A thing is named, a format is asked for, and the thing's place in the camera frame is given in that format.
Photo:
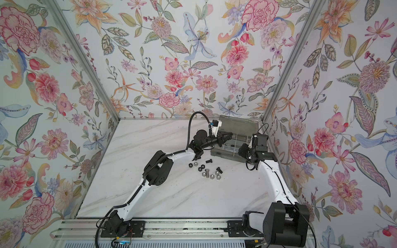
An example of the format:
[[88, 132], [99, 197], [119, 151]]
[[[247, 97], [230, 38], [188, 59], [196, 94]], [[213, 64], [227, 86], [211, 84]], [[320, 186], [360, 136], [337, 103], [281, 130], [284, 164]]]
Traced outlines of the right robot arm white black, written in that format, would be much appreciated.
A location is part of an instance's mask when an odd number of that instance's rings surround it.
[[268, 151], [268, 136], [253, 134], [251, 144], [243, 144], [239, 156], [264, 176], [267, 192], [273, 199], [266, 212], [246, 211], [242, 229], [246, 236], [263, 234], [269, 245], [303, 248], [306, 245], [310, 213], [293, 196], [281, 175], [278, 160]]

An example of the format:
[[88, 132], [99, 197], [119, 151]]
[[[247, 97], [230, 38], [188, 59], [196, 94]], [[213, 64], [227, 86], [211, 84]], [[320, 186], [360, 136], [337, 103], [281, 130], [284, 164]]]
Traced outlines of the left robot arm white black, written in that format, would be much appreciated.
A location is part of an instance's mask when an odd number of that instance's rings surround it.
[[217, 134], [208, 135], [205, 130], [200, 130], [188, 144], [188, 148], [166, 154], [157, 151], [144, 167], [142, 179], [130, 195], [121, 205], [116, 205], [108, 211], [104, 222], [112, 232], [126, 231], [127, 223], [133, 218], [133, 208], [150, 189], [161, 186], [168, 178], [174, 162], [179, 159], [196, 161], [204, 154], [204, 150], [213, 146], [222, 146], [232, 139], [231, 132], [218, 131]]

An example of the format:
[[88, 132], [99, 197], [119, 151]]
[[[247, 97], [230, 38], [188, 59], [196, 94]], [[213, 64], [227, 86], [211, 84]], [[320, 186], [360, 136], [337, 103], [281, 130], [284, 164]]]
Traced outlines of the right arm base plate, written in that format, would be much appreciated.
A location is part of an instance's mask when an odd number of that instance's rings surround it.
[[224, 231], [232, 238], [263, 238], [262, 232], [251, 228], [243, 220], [227, 221], [227, 227]]

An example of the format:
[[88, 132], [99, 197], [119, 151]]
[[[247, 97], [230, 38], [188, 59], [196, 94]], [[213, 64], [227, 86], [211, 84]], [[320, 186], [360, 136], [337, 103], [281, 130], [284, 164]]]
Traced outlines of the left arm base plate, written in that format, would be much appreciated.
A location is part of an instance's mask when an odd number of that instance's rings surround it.
[[123, 222], [116, 228], [113, 228], [109, 221], [105, 221], [101, 238], [142, 238], [145, 231], [145, 221]]

